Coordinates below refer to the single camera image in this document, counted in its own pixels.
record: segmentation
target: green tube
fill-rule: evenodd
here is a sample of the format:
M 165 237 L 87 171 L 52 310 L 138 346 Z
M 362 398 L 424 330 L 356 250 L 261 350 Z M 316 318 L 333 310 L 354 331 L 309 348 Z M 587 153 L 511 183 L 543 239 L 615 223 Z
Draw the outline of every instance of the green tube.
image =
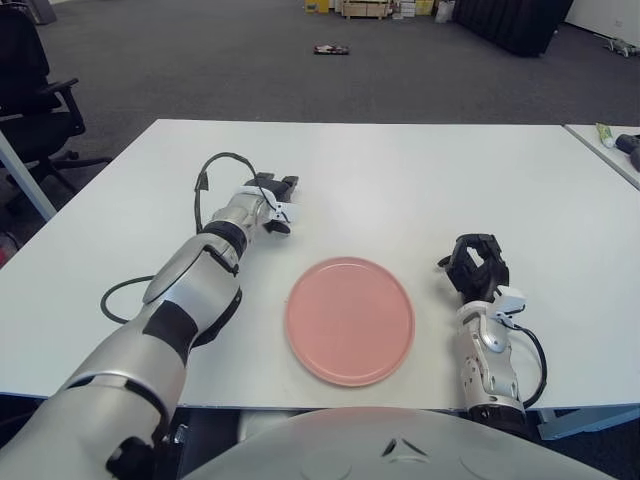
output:
M 613 139 L 613 134 L 611 133 L 611 128 L 609 125 L 605 125 L 604 123 L 596 123 L 596 128 L 598 129 L 598 133 L 600 134 L 600 141 L 607 148 L 613 148 L 616 146 L 616 142 Z

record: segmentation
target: black cabinet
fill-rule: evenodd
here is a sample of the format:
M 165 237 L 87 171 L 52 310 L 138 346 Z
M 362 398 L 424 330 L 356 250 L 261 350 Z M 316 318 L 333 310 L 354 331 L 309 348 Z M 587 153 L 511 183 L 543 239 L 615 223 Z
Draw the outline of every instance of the black cabinet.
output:
M 544 53 L 573 0 L 456 0 L 454 20 L 523 56 Z

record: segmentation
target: white wall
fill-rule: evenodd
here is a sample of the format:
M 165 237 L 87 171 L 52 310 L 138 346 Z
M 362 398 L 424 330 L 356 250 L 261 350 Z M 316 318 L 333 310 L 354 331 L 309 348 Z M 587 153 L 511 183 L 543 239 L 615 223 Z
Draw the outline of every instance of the white wall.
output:
M 574 0 L 566 21 L 640 46 L 640 0 Z

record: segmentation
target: white table leg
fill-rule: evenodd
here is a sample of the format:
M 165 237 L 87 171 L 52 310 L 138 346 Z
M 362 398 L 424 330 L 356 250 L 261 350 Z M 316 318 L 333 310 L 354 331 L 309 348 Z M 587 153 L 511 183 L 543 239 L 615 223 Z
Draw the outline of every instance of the white table leg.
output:
M 562 417 L 553 410 L 540 411 L 543 421 L 538 425 L 542 440 L 557 440 L 581 432 L 597 432 L 640 418 L 640 406 L 581 408 Z
M 42 218 L 46 221 L 56 214 L 56 209 L 53 207 L 49 199 L 44 192 L 40 189 L 40 186 L 33 179 L 29 170 L 24 166 L 24 163 L 20 160 L 16 152 L 11 148 L 6 137 L 0 131 L 0 162 L 5 166 L 9 173 L 16 179 L 16 182 L 25 193 L 33 206 L 36 207 Z

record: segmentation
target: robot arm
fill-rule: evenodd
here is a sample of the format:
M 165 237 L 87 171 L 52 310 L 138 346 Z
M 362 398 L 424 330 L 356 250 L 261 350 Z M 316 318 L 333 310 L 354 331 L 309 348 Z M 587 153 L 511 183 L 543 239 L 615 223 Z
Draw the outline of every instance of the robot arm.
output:
M 479 255 L 480 264 L 474 260 L 470 249 Z M 518 290 L 508 287 L 509 269 L 500 253 L 493 235 L 462 235 L 456 240 L 451 256 L 442 259 L 438 265 L 445 268 L 465 302 L 456 313 L 456 322 L 460 325 L 456 346 L 471 420 L 528 438 L 525 416 L 528 405 L 520 399 L 518 379 L 511 366 L 508 331 L 526 331 L 532 340 L 535 335 L 514 326 L 512 317 L 524 310 L 525 298 Z M 541 347 L 538 353 L 543 379 L 537 394 L 544 389 L 546 377 Z
M 494 303 L 473 301 L 456 313 L 466 407 L 474 422 L 526 438 L 525 408 L 506 326 L 513 326 L 511 318 L 524 310 L 525 299 L 515 288 L 498 286 L 497 292 Z
M 241 187 L 173 255 L 149 284 L 140 313 L 104 340 L 0 451 L 1 478 L 151 476 L 189 351 L 212 341 L 240 304 L 236 275 L 247 245 L 262 226 L 288 230 L 279 225 L 286 211 L 280 202 L 297 178 L 258 178 L 260 186 Z

